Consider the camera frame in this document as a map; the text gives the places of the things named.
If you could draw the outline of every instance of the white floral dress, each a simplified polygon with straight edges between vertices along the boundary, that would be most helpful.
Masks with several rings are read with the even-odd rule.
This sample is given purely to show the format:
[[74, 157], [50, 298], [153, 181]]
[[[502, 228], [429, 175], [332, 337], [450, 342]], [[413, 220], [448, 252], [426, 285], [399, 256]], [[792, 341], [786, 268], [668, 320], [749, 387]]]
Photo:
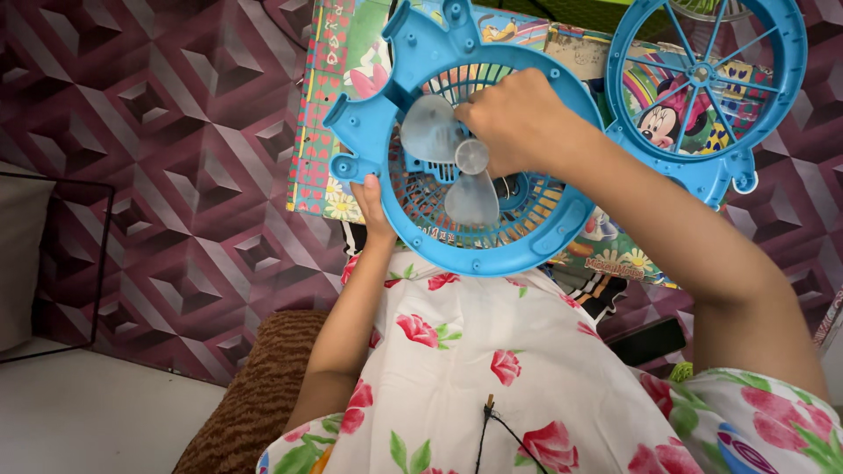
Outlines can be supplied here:
[[[272, 443], [258, 474], [843, 472], [817, 397], [736, 369], [669, 384], [626, 367], [539, 271], [465, 277], [399, 252], [384, 286], [345, 413]], [[484, 432], [490, 394], [523, 445]]]

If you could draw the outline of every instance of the child's hand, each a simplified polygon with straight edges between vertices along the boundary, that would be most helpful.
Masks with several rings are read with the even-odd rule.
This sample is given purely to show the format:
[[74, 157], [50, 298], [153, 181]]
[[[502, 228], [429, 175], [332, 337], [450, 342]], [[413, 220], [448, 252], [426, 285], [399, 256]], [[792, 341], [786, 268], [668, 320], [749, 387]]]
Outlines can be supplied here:
[[380, 204], [380, 181], [375, 175], [366, 175], [364, 183], [352, 183], [352, 194], [366, 220], [366, 242], [394, 245], [398, 235], [386, 220], [384, 208]]
[[489, 148], [492, 177], [550, 172], [567, 157], [581, 158], [589, 142], [604, 137], [562, 104], [535, 68], [474, 92], [454, 114]]

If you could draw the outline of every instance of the fan blade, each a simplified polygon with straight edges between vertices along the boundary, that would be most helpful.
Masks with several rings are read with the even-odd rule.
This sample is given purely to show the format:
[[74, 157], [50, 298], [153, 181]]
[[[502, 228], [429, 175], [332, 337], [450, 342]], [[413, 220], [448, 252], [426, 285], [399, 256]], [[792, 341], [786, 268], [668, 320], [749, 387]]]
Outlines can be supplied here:
[[462, 173], [445, 194], [445, 212], [463, 225], [491, 226], [497, 222], [501, 206], [489, 172]]
[[413, 157], [431, 163], [452, 164], [465, 140], [454, 108], [440, 95], [423, 95], [413, 103], [400, 130], [401, 146]]

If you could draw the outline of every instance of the white floor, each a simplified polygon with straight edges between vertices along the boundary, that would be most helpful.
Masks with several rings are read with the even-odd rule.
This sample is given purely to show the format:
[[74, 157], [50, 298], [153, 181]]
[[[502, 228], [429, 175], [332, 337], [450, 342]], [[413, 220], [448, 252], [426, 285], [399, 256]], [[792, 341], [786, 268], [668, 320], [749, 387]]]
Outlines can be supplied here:
[[172, 472], [224, 392], [87, 351], [0, 365], [0, 471]]

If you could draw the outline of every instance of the green object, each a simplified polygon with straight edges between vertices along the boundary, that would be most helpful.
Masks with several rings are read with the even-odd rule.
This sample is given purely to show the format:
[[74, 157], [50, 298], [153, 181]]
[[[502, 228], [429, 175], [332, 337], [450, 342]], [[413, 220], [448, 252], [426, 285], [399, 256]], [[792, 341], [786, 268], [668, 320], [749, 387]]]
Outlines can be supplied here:
[[683, 382], [694, 374], [694, 364], [690, 362], [680, 362], [676, 364], [673, 372], [670, 373], [670, 380], [673, 382]]
[[[631, 0], [538, 0], [555, 16], [556, 21], [572, 24], [586, 30], [614, 33], [620, 18], [626, 13]], [[498, 8], [497, 0], [476, 0], [474, 5]], [[545, 14], [528, 0], [503, 0], [504, 10], [544, 18]], [[670, 19], [663, 10], [653, 13], [636, 33], [638, 40], [646, 40], [670, 27]]]

